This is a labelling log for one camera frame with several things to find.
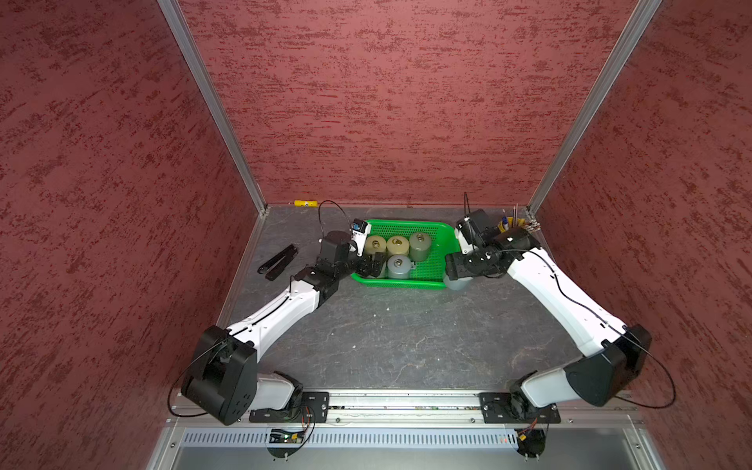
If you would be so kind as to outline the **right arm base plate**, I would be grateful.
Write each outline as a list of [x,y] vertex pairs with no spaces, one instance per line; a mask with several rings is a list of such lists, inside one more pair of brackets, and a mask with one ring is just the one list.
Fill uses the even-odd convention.
[[478,398],[486,424],[561,423],[561,416],[554,405],[534,407],[520,394],[484,392],[479,393]]

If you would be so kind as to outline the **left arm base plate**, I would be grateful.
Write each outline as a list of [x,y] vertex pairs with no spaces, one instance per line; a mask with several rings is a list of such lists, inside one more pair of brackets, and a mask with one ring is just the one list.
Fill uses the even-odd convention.
[[321,424],[327,421],[330,405],[328,392],[298,392],[293,393],[288,405],[280,410],[258,409],[251,410],[251,423],[274,424]]

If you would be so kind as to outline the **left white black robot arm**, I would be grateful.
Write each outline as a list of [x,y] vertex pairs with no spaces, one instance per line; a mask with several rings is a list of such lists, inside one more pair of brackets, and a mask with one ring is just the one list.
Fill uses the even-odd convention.
[[348,231],[334,230],[320,240],[315,264],[305,266],[283,292],[264,307],[229,327],[206,329],[193,358],[180,375],[180,394],[224,425],[248,411],[285,422],[309,423],[303,386],[281,372],[260,373],[269,348],[292,326],[314,313],[338,290],[340,281],[372,268],[365,247],[372,225],[356,219]]

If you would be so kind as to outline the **green tea canister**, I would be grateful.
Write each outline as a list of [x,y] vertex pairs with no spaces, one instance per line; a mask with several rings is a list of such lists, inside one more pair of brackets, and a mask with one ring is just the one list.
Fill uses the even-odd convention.
[[428,233],[415,232],[409,237],[409,258],[413,262],[425,262],[430,257],[432,238]]

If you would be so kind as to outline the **grey tea canister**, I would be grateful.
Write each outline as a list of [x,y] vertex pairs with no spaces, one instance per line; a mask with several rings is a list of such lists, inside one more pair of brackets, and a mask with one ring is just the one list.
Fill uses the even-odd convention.
[[387,277],[395,280],[406,280],[410,278],[411,272],[415,268],[415,262],[408,256],[391,256],[387,261]]

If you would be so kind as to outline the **grey-blue tea canister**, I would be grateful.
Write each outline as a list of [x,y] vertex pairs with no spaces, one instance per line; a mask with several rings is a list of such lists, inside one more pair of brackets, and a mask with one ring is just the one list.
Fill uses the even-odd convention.
[[452,291],[461,291],[467,288],[473,281],[473,277],[462,277],[458,279],[450,279],[450,276],[444,276],[445,286]]

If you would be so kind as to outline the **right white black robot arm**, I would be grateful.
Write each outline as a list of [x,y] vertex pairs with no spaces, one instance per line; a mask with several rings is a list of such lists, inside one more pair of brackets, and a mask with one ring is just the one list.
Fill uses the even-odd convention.
[[446,255],[450,281],[509,276],[546,308],[580,351],[578,360],[528,374],[509,388],[511,415],[534,420],[561,401],[585,401],[603,407],[640,376],[651,335],[605,311],[550,258],[522,227],[485,232],[465,222],[456,229],[460,249]]

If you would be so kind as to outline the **green plastic basket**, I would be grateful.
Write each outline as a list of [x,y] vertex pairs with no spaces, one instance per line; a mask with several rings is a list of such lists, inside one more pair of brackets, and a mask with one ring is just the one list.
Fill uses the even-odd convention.
[[365,253],[386,260],[374,276],[352,279],[368,287],[443,290],[446,256],[460,250],[456,232],[436,221],[370,219]]

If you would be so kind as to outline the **beige tea canister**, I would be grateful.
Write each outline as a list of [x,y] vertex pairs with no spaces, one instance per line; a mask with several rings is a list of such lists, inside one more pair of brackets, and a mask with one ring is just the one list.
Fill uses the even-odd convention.
[[364,254],[375,256],[376,254],[385,254],[387,252],[387,242],[379,235],[371,235],[366,239]]
[[409,239],[405,236],[394,235],[387,240],[387,255],[408,256],[410,251]]

